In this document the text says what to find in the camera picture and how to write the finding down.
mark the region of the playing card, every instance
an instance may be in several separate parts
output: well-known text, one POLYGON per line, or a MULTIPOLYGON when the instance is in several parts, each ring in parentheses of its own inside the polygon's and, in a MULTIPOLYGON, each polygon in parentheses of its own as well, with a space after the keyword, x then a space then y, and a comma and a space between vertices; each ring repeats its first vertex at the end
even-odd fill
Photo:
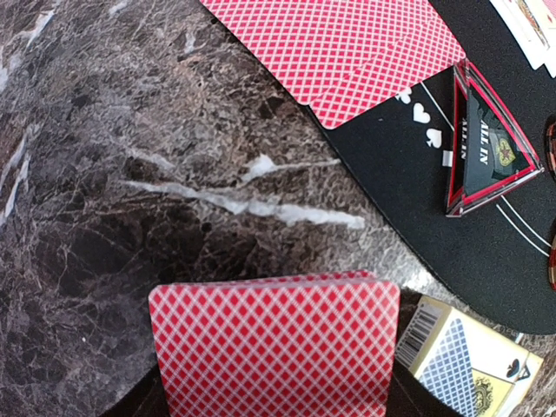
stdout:
POLYGON ((478 415, 473 369, 461 320, 452 322, 419 382, 461 415, 478 415))
POLYGON ((556 16, 556 0, 544 0, 544 3, 552 15, 556 16))
POLYGON ((176 416, 382 416, 399 289, 366 271, 160 286, 149 297, 176 416))
POLYGON ((540 0, 491 0, 534 70, 546 61, 550 44, 530 7, 540 0))
POLYGON ((328 129, 465 56, 427 0, 202 2, 328 129))
POLYGON ((550 75, 556 77, 556 17, 542 0, 527 0, 527 5, 535 23, 548 43, 545 66, 550 75))

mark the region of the spade symbol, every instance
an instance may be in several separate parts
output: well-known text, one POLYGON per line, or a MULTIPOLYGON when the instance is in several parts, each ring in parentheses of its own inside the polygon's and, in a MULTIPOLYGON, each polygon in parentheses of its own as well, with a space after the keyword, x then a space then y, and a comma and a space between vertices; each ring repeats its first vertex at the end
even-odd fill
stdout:
POLYGON ((525 367, 523 368, 523 371, 521 372, 520 376, 518 377, 518 381, 526 380, 530 376, 531 376, 531 373, 529 372, 529 368, 527 367, 527 365, 525 365, 525 367))
POLYGON ((520 361, 514 359, 512 364, 509 367, 507 367, 506 377, 512 378, 515 375, 517 375, 519 371, 520 371, 520 361))

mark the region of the star logo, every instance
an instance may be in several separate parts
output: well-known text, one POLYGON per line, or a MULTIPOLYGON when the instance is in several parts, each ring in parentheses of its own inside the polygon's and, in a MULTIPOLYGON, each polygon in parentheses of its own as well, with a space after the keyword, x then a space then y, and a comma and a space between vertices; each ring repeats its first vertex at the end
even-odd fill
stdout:
POLYGON ((515 154, 506 139, 500 140, 496 147, 496 153, 503 167, 507 167, 510 163, 515 161, 515 154))

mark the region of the card suit symbol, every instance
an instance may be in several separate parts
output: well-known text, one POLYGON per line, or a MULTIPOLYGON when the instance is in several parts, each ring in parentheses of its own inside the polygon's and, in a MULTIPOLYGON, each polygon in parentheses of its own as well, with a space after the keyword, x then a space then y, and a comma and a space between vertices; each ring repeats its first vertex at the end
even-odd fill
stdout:
POLYGON ((396 94, 396 100, 398 101, 401 100, 402 103, 409 104, 411 102, 410 96, 411 96, 411 89, 407 87, 406 89, 403 89, 398 94, 396 94))
POLYGON ((438 149, 440 146, 442 146, 441 130, 429 129, 427 130, 427 137, 428 137, 427 145, 429 148, 434 146, 436 149, 438 149))
POLYGON ((531 377, 531 372, 529 372, 529 368, 525 365, 518 376, 518 381, 526 380, 529 377, 531 377))
POLYGON ((507 378, 513 378, 520 371, 520 361, 514 359, 513 362, 507 367, 507 378))
POLYGON ((416 103, 414 105, 414 121, 427 124, 431 121, 431 115, 429 115, 421 103, 416 103))

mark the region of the gold emblem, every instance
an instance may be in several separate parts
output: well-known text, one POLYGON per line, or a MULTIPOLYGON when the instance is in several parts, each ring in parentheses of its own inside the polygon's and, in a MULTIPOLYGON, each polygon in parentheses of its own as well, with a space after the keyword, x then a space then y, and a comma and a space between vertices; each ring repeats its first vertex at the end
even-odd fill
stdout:
POLYGON ((510 163, 515 161, 515 154, 506 139, 501 139, 496 147, 496 154, 503 167, 507 167, 510 163))
POLYGON ((493 384, 488 378, 477 378, 475 381, 477 393, 477 412, 485 414, 493 404, 493 384))

